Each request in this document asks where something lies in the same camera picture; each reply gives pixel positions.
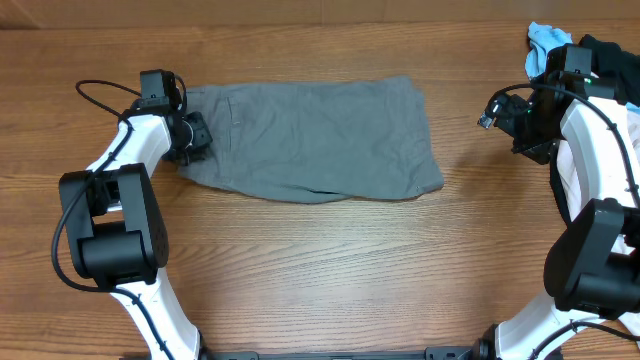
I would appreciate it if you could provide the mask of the grey shorts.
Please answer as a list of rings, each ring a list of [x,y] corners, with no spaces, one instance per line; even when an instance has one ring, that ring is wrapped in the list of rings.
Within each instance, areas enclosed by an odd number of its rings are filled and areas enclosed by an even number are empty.
[[[213,141],[178,169],[197,184],[294,203],[405,200],[439,190],[425,97],[406,76],[187,91]]]

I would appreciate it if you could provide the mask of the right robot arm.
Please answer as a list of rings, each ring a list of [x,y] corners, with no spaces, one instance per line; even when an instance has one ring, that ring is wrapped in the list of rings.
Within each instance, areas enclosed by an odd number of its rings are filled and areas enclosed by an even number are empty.
[[[558,359],[561,346],[585,329],[639,340],[604,324],[639,311],[639,164],[618,83],[594,76],[592,59],[578,45],[551,50],[545,73],[526,85],[529,99],[514,85],[498,90],[478,120],[539,164],[566,141],[581,200],[548,252],[544,291],[489,328],[467,359]]]

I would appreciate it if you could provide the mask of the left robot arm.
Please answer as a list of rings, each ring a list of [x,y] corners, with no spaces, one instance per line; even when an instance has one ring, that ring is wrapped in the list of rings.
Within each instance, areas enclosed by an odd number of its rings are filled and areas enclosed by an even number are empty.
[[[116,299],[149,358],[209,359],[168,278],[168,233],[151,177],[161,160],[189,161],[212,138],[202,115],[188,112],[180,76],[143,71],[134,94],[132,105],[115,114],[118,132],[105,152],[59,180],[63,213],[51,263],[67,286]]]

